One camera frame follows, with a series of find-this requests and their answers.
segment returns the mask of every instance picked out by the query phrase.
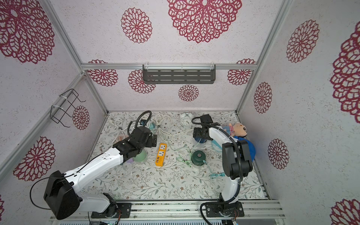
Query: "electrical outlet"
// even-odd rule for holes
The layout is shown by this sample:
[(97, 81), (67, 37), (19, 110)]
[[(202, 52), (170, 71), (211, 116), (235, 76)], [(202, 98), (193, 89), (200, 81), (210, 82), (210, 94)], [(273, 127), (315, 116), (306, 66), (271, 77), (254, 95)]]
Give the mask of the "electrical outlet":
[(157, 154), (157, 157), (156, 157), (156, 160), (155, 160), (155, 165), (156, 166), (163, 166), (164, 165), (166, 148), (167, 148), (167, 144), (160, 143), (158, 154)]

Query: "wallpaper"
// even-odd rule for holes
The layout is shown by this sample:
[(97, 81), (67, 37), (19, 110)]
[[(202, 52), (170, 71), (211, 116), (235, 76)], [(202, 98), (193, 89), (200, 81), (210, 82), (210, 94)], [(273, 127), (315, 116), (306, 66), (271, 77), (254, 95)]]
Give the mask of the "wallpaper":
[[(93, 98), (86, 82), (82, 80), (75, 90), (79, 99), (70, 106), (69, 114), (61, 123), (51, 121), (24, 158), (0, 185), (0, 224), (45, 224), (52, 212), (33, 206), (29, 190), (34, 182), (60, 170), (66, 172), (84, 163), (92, 140), (104, 118), (103, 111)], [(37, 183), (32, 190), (32, 199), (40, 207), (48, 208), (44, 191), (47, 180)]]
[(217, 70), (214, 84), (145, 84), (142, 70), (92, 70), (90, 77), (110, 111), (229, 110), (233, 111), (246, 85), (231, 84), (228, 74), (241, 80), (250, 71)]
[(0, 163), (78, 76), (37, 1), (0, 2)]
[(240, 112), (288, 224), (359, 224), (360, 2), (295, 0)]
[(281, 0), (51, 1), (83, 62), (257, 60)]

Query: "robotic arm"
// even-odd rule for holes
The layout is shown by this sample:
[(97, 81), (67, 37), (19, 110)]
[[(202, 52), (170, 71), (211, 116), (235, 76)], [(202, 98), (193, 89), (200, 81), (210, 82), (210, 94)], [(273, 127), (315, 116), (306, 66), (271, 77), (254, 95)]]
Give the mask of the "robotic arm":
[[(116, 201), (107, 193), (102, 195), (87, 194), (81, 190), (90, 181), (106, 172), (108, 169), (135, 157), (145, 147), (155, 147), (157, 137), (145, 126), (137, 126), (142, 113), (135, 123), (135, 128), (129, 137), (117, 142), (106, 152), (96, 156), (80, 167), (61, 173), (56, 171), (50, 175), (45, 189), (44, 200), (58, 220), (65, 219), (75, 212), (98, 212), (106, 217), (112, 217), (118, 209)], [(222, 166), (227, 176), (225, 187), (218, 202), (203, 203), (211, 208), (207, 214), (214, 212), (215, 217), (230, 216), (234, 209), (239, 209), (237, 195), (240, 182), (252, 171), (252, 161), (246, 141), (239, 141), (222, 130), (218, 123), (213, 123), (210, 115), (193, 118), (194, 124), (202, 127), (194, 128), (194, 138), (215, 140), (222, 145)]]
[[(201, 122), (194, 122), (195, 119), (200, 119)], [(237, 195), (239, 194), (240, 183), (243, 181), (243, 178), (252, 171), (252, 160), (248, 143), (231, 137), (221, 129), (219, 123), (213, 123), (209, 114), (193, 118), (192, 123), (202, 126), (194, 128), (194, 138), (215, 140), (218, 144), (222, 145), (222, 167), (227, 176), (224, 190), (217, 202), (201, 204), (200, 213), (203, 219), (207, 224), (211, 224), (204, 217), (203, 206), (206, 206), (208, 209), (206, 210), (208, 217), (234, 216), (235, 210), (239, 211), (238, 216), (243, 216), (242, 206), (238, 202)]]
[(117, 204), (109, 194), (87, 194), (81, 190), (108, 169), (135, 157), (144, 147), (156, 147), (156, 142), (156, 135), (147, 127), (136, 126), (129, 137), (117, 142), (90, 162), (63, 174), (60, 171), (52, 173), (45, 189), (44, 200), (58, 220), (65, 219), (74, 212), (91, 211), (112, 217), (116, 213)]

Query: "stuffed doll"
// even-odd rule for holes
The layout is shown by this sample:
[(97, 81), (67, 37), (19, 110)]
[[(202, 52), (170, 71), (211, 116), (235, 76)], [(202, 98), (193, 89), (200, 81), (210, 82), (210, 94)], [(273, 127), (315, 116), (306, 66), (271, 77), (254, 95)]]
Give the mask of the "stuffed doll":
[(229, 123), (228, 126), (222, 126), (222, 129), (225, 130), (231, 137), (245, 137), (247, 135), (246, 127), (240, 122), (237, 122), (234, 125)]

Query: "coiled white cable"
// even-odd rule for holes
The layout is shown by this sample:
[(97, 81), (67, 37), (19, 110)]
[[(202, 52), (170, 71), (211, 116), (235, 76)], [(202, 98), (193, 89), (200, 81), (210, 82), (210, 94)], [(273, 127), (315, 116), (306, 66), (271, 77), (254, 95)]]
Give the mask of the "coiled white cable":
[(109, 119), (108, 122), (110, 124), (112, 124), (113, 126), (115, 126), (116, 128), (118, 128), (119, 130), (119, 133), (117, 134), (117, 136), (114, 138), (114, 140), (112, 141), (112, 143), (115, 142), (115, 140), (117, 139), (117, 137), (119, 137), (120, 133), (122, 133), (122, 135), (125, 137), (125, 133), (124, 133), (124, 130), (126, 129), (122, 129), (122, 123), (123, 123), (123, 120), (121, 118), (117, 118), (115, 121), (113, 121), (112, 119)]
[[(163, 128), (161, 128), (161, 124), (163, 123), (163, 121), (165, 120), (166, 117), (170, 118), (170, 124), (169, 124), (169, 128), (167, 129), (167, 131), (164, 130)], [(155, 125), (157, 126), (157, 131), (156, 131), (155, 134), (159, 135), (159, 137), (161, 138), (161, 142), (168, 142), (168, 143), (172, 142), (174, 136), (193, 130), (193, 129), (190, 129), (190, 130), (182, 131), (180, 133), (171, 134), (170, 133), (170, 128), (171, 128), (171, 125), (172, 125), (171, 116), (163, 115), (161, 113), (156, 114), (156, 116), (155, 116)]]

